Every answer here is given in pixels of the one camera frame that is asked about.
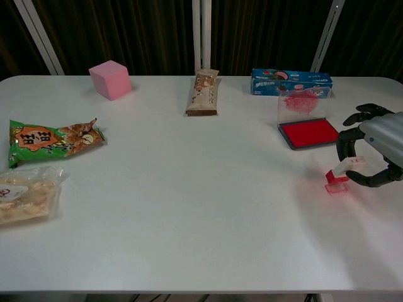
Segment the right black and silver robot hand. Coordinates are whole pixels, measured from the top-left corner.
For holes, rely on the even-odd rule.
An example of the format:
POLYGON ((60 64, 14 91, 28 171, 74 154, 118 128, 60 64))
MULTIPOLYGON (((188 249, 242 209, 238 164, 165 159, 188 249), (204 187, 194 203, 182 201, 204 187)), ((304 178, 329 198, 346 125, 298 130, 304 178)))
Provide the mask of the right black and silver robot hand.
POLYGON ((340 161, 355 157, 355 143, 364 140, 378 151, 387 168, 372 176, 347 170, 346 176, 365 187, 380 187, 403 180, 403 112, 394 113, 377 104, 368 103, 356 107, 357 112, 349 116, 344 126, 359 125, 338 134, 336 150, 340 161))

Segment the red and white stamp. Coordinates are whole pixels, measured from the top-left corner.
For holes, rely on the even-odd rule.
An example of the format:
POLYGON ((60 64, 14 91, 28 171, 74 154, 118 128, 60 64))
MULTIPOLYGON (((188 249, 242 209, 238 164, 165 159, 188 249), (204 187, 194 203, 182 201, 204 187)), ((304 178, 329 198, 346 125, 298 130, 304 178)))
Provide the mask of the red and white stamp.
POLYGON ((346 175, 346 171, 358 172, 365 165, 366 160, 363 156, 346 157, 326 174, 327 182, 329 184, 347 182, 349 177, 346 175))

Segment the red ink pad, clear lid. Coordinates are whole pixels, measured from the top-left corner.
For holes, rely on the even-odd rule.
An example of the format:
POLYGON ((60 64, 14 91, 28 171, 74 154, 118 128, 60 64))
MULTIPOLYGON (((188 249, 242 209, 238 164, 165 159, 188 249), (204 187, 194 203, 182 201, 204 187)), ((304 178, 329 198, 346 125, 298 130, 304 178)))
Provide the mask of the red ink pad, clear lid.
POLYGON ((329 87, 280 93, 277 128, 292 150, 336 143, 338 131, 327 119, 330 95, 329 87))

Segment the blue Oreo cookie box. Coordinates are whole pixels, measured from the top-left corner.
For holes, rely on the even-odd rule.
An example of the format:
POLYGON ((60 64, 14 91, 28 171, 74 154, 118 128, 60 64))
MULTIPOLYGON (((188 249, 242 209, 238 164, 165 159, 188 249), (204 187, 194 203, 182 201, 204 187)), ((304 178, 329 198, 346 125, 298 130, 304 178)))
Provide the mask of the blue Oreo cookie box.
POLYGON ((302 72, 278 69, 253 69, 251 94, 255 96, 279 96, 281 92, 313 87, 332 88, 332 79, 323 72, 302 72))

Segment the beige snack bar packet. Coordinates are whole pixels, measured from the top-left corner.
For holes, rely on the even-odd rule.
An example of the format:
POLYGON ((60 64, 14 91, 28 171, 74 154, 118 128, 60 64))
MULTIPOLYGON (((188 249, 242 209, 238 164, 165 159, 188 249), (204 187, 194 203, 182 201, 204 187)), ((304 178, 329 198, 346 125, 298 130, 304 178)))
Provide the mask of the beige snack bar packet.
POLYGON ((200 69, 196 72, 191 99, 185 114, 187 116, 217 115, 216 80, 219 74, 215 69, 200 69))

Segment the dark pleated curtain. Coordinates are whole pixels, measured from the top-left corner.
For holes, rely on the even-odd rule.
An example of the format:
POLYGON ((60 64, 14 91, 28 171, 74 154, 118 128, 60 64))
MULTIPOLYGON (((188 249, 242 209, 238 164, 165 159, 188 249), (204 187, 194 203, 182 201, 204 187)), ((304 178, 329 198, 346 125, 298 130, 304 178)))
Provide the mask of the dark pleated curtain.
MULTIPOLYGON (((32 0, 66 75, 114 60, 132 75, 192 75, 191 0, 32 0)), ((212 0, 211 66, 308 71, 332 0, 212 0)), ((321 71, 403 83, 403 0, 345 0, 321 71)), ((13 0, 0 0, 0 81, 49 71, 13 0)))

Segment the pink foam cube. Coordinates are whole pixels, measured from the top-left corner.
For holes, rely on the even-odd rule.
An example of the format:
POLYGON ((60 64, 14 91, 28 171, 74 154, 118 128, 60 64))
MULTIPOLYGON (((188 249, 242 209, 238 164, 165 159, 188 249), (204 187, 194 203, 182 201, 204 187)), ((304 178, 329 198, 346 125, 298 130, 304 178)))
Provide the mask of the pink foam cube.
POLYGON ((116 100, 132 91, 128 69, 109 60, 89 69, 94 87, 100 95, 110 101, 116 100))

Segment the green and orange snack bag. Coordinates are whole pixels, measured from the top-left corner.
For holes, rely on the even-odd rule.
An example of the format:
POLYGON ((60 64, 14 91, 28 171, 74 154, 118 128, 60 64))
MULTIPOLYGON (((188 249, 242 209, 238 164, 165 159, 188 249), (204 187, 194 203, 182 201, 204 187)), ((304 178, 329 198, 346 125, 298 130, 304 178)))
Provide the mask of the green and orange snack bag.
POLYGON ((105 142, 103 132, 95 127, 97 119, 61 128, 9 122, 8 167, 20 162, 61 159, 105 142))

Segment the clear bag of beige snacks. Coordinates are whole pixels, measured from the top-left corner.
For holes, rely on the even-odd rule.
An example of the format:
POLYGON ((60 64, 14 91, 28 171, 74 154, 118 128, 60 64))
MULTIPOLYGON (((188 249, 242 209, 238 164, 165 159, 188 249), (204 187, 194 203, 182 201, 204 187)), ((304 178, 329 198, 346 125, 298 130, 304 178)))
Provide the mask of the clear bag of beige snacks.
POLYGON ((52 216, 68 176, 50 166, 0 172, 0 227, 52 216))

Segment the white slanted frame pole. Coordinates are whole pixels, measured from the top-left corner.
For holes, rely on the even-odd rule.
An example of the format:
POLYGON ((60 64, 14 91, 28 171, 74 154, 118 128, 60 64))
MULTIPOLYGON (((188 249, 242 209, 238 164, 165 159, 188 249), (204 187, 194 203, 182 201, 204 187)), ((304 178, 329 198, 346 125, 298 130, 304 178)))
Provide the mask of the white slanted frame pole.
POLYGON ((332 0, 332 4, 327 15, 327 20, 324 25, 324 29, 322 31, 322 35, 319 40, 319 44, 317 46, 317 50, 310 68, 311 72, 319 72, 321 69, 321 65, 326 56, 327 49, 331 42, 334 30, 343 10, 344 3, 345 0, 332 0))
POLYGON ((50 42, 32 0, 13 0, 48 71, 53 76, 64 76, 64 70, 50 42))

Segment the white upright frame pole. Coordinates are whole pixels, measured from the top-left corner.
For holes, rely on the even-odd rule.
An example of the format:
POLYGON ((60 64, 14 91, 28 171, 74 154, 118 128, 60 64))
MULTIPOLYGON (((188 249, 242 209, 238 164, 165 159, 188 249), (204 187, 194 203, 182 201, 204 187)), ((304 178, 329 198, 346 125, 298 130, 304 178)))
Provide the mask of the white upright frame pole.
POLYGON ((195 71, 211 67, 212 0, 191 0, 195 71))

